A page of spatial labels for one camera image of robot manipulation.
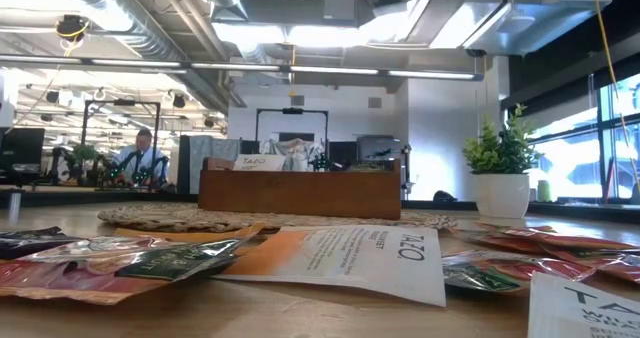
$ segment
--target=woven placemat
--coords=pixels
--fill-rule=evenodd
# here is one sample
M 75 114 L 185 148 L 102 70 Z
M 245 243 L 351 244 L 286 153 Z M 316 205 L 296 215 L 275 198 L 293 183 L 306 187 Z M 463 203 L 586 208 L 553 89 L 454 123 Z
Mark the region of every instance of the woven placemat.
M 418 211 L 402 211 L 402 218 L 394 221 L 375 218 L 205 211 L 198 209 L 196 204 L 189 203 L 124 206 L 102 211 L 98 213 L 98 218 L 117 226 L 156 232 L 229 232 L 257 222 L 266 224 L 266 232 L 276 231 L 285 226 L 376 224 L 444 229 L 458 224 L 451 217 Z

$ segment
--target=desk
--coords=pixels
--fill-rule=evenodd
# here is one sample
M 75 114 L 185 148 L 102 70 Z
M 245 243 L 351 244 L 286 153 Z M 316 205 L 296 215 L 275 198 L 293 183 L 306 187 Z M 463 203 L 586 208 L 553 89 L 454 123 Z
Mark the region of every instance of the desk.
M 95 218 L 96 213 L 121 204 L 25 208 L 12 229 L 58 225 L 69 235 L 109 234 L 114 228 L 102 225 Z M 478 219 L 467 212 L 450 213 L 459 217 L 463 227 Z M 549 224 L 559 231 L 640 245 L 640 226 L 636 225 L 549 217 L 483 221 Z M 3 212 L 0 229 L 6 228 Z M 440 243 L 442 251 L 471 247 L 447 234 L 441 235 Z M 607 292 L 640 300 L 640 287 L 636 284 L 601 274 L 588 282 Z M 111 307 L 69 300 L 0 298 L 0 332 L 3 337 L 16 338 L 520 338 L 526 337 L 527 319 L 527 298 L 459 289 L 447 289 L 447 308 L 352 288 L 215 280 L 179 282 Z

